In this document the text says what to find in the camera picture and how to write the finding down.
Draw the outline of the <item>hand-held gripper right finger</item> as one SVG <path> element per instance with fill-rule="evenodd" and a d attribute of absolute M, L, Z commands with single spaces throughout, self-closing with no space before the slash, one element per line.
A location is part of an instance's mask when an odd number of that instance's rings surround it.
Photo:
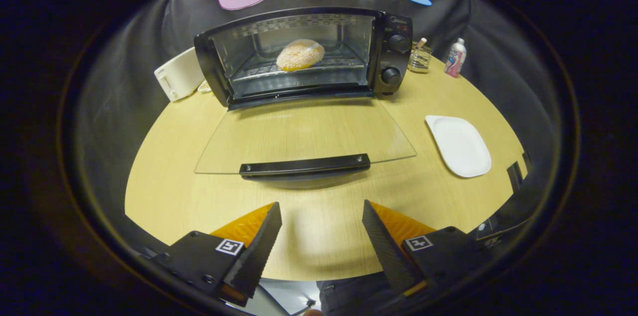
<path fill-rule="evenodd" d="M 371 200 L 364 201 L 362 223 L 402 298 L 446 293 L 493 258 L 490 248 L 456 227 L 435 230 Z"/>

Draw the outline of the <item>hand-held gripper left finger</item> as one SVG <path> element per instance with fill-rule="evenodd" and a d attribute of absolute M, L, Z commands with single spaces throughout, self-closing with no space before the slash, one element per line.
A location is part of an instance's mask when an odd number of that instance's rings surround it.
<path fill-rule="evenodd" d="M 192 289 L 243 307 L 254 296 L 281 225 L 280 203 L 272 202 L 214 232 L 188 232 L 151 261 Z"/>

